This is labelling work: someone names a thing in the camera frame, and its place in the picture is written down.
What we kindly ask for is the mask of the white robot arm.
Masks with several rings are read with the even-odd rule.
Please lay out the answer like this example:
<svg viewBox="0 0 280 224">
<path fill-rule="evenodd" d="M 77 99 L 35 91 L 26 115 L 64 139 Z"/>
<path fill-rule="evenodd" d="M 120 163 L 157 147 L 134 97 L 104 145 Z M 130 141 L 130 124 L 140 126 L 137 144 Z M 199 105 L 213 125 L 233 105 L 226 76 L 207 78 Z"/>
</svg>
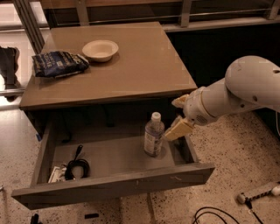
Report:
<svg viewBox="0 0 280 224">
<path fill-rule="evenodd" d="M 168 141 L 193 132 L 196 125 L 213 123 L 219 117 L 268 108 L 280 111 L 280 67 L 259 56 L 244 56 L 228 67 L 225 77 L 172 101 L 183 109 L 164 133 Z"/>
</svg>

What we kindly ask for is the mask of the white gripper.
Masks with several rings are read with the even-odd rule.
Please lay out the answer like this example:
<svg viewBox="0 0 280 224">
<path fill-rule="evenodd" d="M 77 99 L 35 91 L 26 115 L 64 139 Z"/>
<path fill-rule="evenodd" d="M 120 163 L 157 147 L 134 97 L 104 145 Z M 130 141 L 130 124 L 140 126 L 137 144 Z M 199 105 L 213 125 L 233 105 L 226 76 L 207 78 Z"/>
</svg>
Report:
<svg viewBox="0 0 280 224">
<path fill-rule="evenodd" d="M 174 99 L 171 104 L 183 109 L 185 118 L 180 115 L 173 121 L 171 127 L 164 133 L 168 141 L 176 140 L 193 132 L 194 125 L 205 126 L 217 121 L 217 117 L 210 115 L 204 107 L 202 93 L 205 87 L 200 87 L 190 94 L 184 94 Z"/>
</svg>

